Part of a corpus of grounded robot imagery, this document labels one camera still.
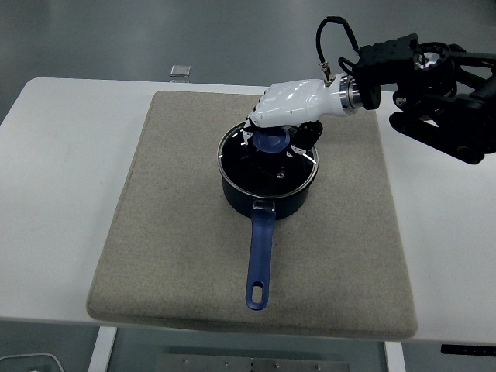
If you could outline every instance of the black cable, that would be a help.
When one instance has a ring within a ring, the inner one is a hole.
[[[351,43],[353,50],[355,50],[355,52],[358,53],[359,47],[358,47],[357,39],[355,38],[355,35],[353,35],[353,31],[352,31],[350,25],[348,24],[348,22],[343,17],[326,17],[322,22],[320,22],[320,25],[317,29],[317,34],[315,36],[315,45],[317,47],[317,54],[319,55],[319,59],[320,59],[321,64],[326,63],[326,59],[324,58],[324,54],[322,53],[322,45],[320,43],[320,39],[321,39],[321,35],[322,35],[322,30],[324,29],[324,26],[327,23],[335,23],[338,25],[343,25],[344,30],[346,31],[346,35],[348,36],[348,39],[350,40],[350,43]],[[339,64],[340,67],[343,70],[345,70],[348,74],[350,74],[349,73],[350,70],[348,68],[346,68],[346,67],[343,68],[343,66],[342,66],[343,60],[346,61],[346,63],[349,64],[350,66],[353,66],[353,64],[350,61],[348,61],[346,58],[344,58],[344,59],[340,58],[340,60],[342,61]]]
[[[340,57],[338,58],[338,65],[343,69],[344,72],[346,72],[348,75],[353,75],[353,72],[348,68],[348,66],[350,66],[351,68],[353,68],[353,66],[355,66],[355,64],[346,59],[345,57]]]

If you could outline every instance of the beige mat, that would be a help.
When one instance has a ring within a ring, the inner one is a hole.
[[[226,332],[404,339],[415,310],[373,112],[322,118],[305,204],[276,222],[269,305],[245,305],[250,220],[216,151],[259,97],[157,92],[88,296],[96,319]]]

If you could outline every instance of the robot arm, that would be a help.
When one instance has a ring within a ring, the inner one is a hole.
[[[326,23],[344,25],[359,55],[355,64],[338,59],[346,74],[332,75],[322,55],[320,34]],[[377,109],[381,85],[395,83],[394,103],[401,112],[390,117],[394,129],[469,164],[496,152],[496,55],[467,53],[454,44],[419,44],[415,34],[358,47],[350,26],[340,17],[322,21],[316,44],[325,79],[268,88],[246,118],[246,143],[257,131],[293,126],[298,129],[288,156],[304,153],[322,132],[322,115],[347,116],[358,107]],[[493,75],[483,79],[462,66],[490,68]],[[474,91],[457,94],[457,82]]]

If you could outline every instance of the pot lid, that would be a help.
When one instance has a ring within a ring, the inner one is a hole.
[[[256,132],[245,142],[244,123],[235,126],[219,145],[219,169],[234,188],[255,198],[283,198],[311,184],[317,173],[315,148],[303,155],[287,155],[293,127]]]

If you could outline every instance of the pot handle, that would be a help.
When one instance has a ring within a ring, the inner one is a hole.
[[[269,302],[270,257],[276,212],[274,203],[255,201],[251,212],[251,247],[246,282],[246,305],[262,310]],[[261,300],[253,299],[253,289],[261,289]]]

